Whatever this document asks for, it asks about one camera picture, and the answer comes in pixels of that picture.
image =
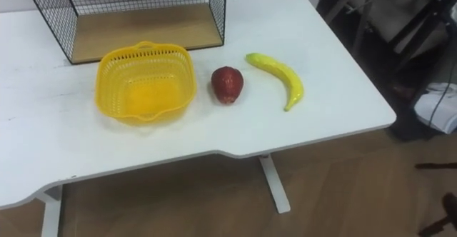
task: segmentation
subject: desk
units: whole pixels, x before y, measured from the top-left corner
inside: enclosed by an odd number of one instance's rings
[[[46,237],[58,231],[62,184],[209,153],[261,155],[278,211],[287,212],[271,152],[396,119],[308,0],[227,0],[226,44],[191,52],[196,98],[179,120],[146,127],[98,112],[97,64],[69,65],[39,12],[0,14],[0,22],[0,208],[40,198]],[[244,61],[251,52],[301,77],[306,94],[289,112],[283,84]],[[232,106],[215,101],[209,88],[211,73],[224,65],[244,77]]]

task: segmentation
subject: basket handle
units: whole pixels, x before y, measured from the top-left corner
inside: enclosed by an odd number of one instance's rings
[[[148,48],[154,48],[157,46],[157,44],[150,42],[150,41],[141,41],[138,42],[135,46],[134,49],[148,49]]]

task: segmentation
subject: cable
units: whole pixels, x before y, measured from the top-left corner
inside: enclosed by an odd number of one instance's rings
[[[431,136],[431,132],[430,132],[430,130],[431,130],[431,122],[433,120],[433,117],[435,116],[435,112],[438,109],[438,107],[440,106],[441,101],[444,99],[444,96],[448,92],[449,86],[451,85],[452,75],[454,73],[454,68],[456,67],[456,64],[457,64],[457,56],[452,61],[451,72],[449,73],[448,84],[447,84],[446,88],[444,89],[444,92],[441,95],[440,99],[438,100],[438,103],[436,104],[435,108],[433,109],[433,112],[431,113],[431,116],[430,116],[430,120],[428,120],[428,125],[427,125],[428,126],[428,136]]]

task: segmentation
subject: fake fruit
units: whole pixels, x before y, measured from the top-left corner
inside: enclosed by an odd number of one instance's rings
[[[252,53],[246,55],[246,60],[256,68],[269,72],[279,78],[289,89],[288,102],[284,107],[289,111],[293,105],[297,104],[304,95],[303,84],[300,77],[285,64],[271,58],[270,56]]]
[[[232,104],[238,98],[243,88],[243,76],[238,69],[230,66],[215,70],[211,76],[216,98],[223,104]]]

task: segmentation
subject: wire mesh cabinet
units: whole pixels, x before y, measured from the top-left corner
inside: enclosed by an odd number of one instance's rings
[[[73,64],[140,41],[224,44],[226,0],[34,0]]]

